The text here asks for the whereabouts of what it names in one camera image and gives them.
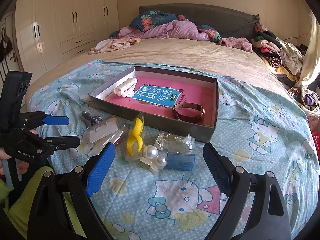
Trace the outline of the left hand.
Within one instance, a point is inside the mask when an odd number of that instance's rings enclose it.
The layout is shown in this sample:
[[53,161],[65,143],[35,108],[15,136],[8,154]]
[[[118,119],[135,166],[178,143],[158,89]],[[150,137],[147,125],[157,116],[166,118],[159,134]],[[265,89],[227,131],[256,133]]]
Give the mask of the left hand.
[[28,131],[25,127],[4,129],[1,128],[1,179],[4,178],[5,160],[11,159],[8,162],[9,173],[15,176],[18,174],[25,174],[29,167],[29,162],[37,162],[37,149],[41,149],[40,138],[37,132],[34,133],[33,129]]

